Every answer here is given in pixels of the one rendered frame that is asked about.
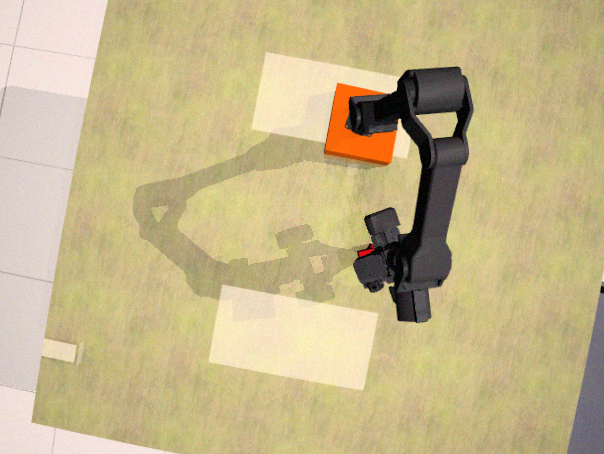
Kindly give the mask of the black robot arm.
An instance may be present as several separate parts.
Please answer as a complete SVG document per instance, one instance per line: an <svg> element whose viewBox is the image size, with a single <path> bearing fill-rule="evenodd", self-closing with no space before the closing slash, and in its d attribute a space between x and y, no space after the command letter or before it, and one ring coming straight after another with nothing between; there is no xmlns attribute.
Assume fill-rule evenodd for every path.
<svg viewBox="0 0 604 454"><path fill-rule="evenodd" d="M398 235L388 262L395 272L397 320L428 322L428 289L441 287L452 269L446 240L461 168L469 158L466 132L474 112L468 80L458 66L410 69L392 93L351 96L349 112L345 128L368 137L398 131L400 119L418 147L422 168L413 229ZM452 137L433 138L416 115L443 112L456 112L455 130ZM382 290L392 276L382 246L374 249L353 263L359 282L371 293Z"/></svg>

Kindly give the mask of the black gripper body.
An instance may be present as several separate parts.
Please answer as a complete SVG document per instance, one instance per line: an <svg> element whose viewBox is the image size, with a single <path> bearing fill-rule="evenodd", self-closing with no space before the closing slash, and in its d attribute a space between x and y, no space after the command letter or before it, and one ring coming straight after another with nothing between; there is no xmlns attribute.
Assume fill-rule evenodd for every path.
<svg viewBox="0 0 604 454"><path fill-rule="evenodd" d="M386 264L390 269L392 277L394 279L395 272L391 269L389 265L388 257L391 249L399 244L399 239L397 235L394 235L393 230L391 229L401 225L395 208L389 207L384 210L367 215L365 216L364 221L369 234L376 234L375 239L377 245L382 246L384 250L383 254L385 256ZM389 287L389 291L391 293L393 302L396 303L395 288L391 286Z"/></svg>

